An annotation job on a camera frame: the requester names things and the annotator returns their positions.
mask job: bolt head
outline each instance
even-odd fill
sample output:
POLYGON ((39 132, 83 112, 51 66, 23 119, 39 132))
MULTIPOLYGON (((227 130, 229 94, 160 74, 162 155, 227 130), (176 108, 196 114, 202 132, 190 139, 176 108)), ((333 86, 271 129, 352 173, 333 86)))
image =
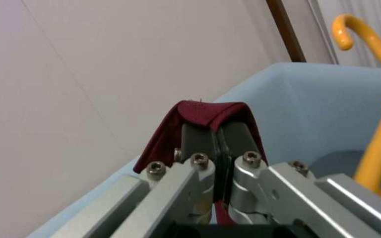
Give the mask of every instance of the bolt head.
POLYGON ((295 170, 297 172, 299 172, 300 174, 302 174, 303 176, 307 176, 308 175, 308 167, 305 163, 301 162, 301 161, 291 161, 288 163, 291 167, 294 167, 295 170))
POLYGON ((194 153, 190 157, 190 164, 198 171, 208 168, 208 156, 204 153, 194 153))
POLYGON ((182 162, 182 149, 181 148, 174 148, 174 161, 175 162, 182 162))
POLYGON ((261 155, 256 151, 247 151, 243 155, 243 162, 246 166, 256 169, 261 164, 261 155))
POLYGON ((166 174, 166 166, 161 161, 152 161, 146 166, 146 174, 149 179, 158 181, 166 174))

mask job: yellow hook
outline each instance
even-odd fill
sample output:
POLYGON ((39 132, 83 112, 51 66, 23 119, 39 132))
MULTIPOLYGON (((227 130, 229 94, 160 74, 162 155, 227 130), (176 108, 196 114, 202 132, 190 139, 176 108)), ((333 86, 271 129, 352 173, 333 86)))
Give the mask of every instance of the yellow hook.
MULTIPOLYGON (((332 23, 332 35, 341 50, 349 50, 354 44, 345 27, 355 31, 381 62, 380 37, 362 20, 349 14, 339 15, 332 23)), ((381 121, 358 164, 354 180, 381 197, 381 121)))
POLYGON ((349 50, 354 42, 345 27, 352 29, 369 46, 370 50, 381 62, 381 39, 375 31, 362 20, 349 15, 341 14, 332 23, 332 35, 339 48, 349 50))

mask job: red fabric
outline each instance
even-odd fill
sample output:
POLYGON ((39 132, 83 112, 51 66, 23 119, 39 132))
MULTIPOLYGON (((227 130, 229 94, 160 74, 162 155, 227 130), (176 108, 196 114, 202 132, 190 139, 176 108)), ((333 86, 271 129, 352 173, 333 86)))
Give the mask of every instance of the red fabric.
POLYGON ((183 123, 189 122, 217 131, 220 125, 228 120, 241 121, 247 125, 262 157, 265 158, 255 119, 245 103, 180 101, 164 117, 133 170, 140 173, 155 160, 162 161, 170 167, 174 161, 174 148, 181 147, 183 123))
POLYGON ((215 215, 217 217, 217 224, 221 225, 233 225, 235 222, 230 218, 229 213, 221 205, 223 201, 216 201, 214 203, 215 215))

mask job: brown wooden trim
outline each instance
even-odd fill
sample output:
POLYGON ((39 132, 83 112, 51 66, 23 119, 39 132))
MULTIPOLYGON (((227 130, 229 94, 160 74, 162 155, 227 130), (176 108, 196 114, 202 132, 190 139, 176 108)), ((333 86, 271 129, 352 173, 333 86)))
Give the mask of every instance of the brown wooden trim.
POLYGON ((282 0, 266 0, 292 62, 307 62, 282 0))

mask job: black plastic part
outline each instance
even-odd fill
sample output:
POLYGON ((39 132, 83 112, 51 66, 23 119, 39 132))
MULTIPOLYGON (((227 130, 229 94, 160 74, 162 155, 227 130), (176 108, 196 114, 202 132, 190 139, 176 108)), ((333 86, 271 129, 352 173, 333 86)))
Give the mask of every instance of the black plastic part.
POLYGON ((223 204, 229 204, 235 159, 247 151, 259 153, 259 150, 247 125, 242 122, 229 122, 221 126, 217 131, 217 139, 222 159, 215 163, 221 172, 216 173, 214 189, 221 192, 223 204))
POLYGON ((216 166, 214 202, 229 203, 235 159, 247 151, 259 152, 245 123, 228 122, 217 132, 189 123, 182 126, 182 161, 199 152, 208 155, 216 166))
POLYGON ((185 123, 182 126, 182 161, 194 153, 204 153, 213 162, 221 157, 215 133, 209 128, 185 123))
POLYGON ((316 238, 296 225, 172 225, 165 238, 316 238))

